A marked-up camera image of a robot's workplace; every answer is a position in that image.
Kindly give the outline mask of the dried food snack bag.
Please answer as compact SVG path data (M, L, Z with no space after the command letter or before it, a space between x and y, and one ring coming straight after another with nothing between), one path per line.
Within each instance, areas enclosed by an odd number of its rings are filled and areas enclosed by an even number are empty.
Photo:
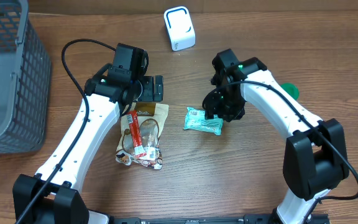
M129 113L121 118L121 138L116 149L116 161L129 166L133 163L160 170L163 157L159 148L169 106L161 103L133 103Z

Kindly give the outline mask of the teal wet wipes pack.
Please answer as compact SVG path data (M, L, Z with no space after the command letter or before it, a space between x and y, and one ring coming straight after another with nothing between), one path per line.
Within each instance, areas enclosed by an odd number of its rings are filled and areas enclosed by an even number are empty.
M223 119L218 118L217 115L214 115L212 119L206 119L204 110L187 107L184 130L191 129L220 136L222 127Z

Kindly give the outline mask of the green lid glass jar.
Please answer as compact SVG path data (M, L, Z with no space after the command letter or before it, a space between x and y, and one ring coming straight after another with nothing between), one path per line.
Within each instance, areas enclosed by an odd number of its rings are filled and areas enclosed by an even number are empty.
M294 100L300 96L299 89L292 83L283 83L280 85Z

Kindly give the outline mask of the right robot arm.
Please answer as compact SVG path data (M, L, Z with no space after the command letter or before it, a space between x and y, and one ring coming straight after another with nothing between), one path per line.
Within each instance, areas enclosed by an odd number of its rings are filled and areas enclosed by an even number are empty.
M203 101L205 118L241 119L254 105L285 140L283 202L271 215L246 215L245 223L329 223L313 215L319 199L349 175L344 131L335 119L323 120L290 96L257 58L239 61L231 49L212 60L216 88Z

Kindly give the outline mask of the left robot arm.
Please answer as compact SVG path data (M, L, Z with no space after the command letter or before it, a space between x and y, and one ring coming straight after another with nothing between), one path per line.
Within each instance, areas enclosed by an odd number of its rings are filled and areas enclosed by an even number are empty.
M118 44L113 51L113 61L79 87L80 108L53 154L35 175L15 181L17 223L114 223L113 216L85 205L86 174L105 136L134 102L162 101L163 78L146 74L146 50Z

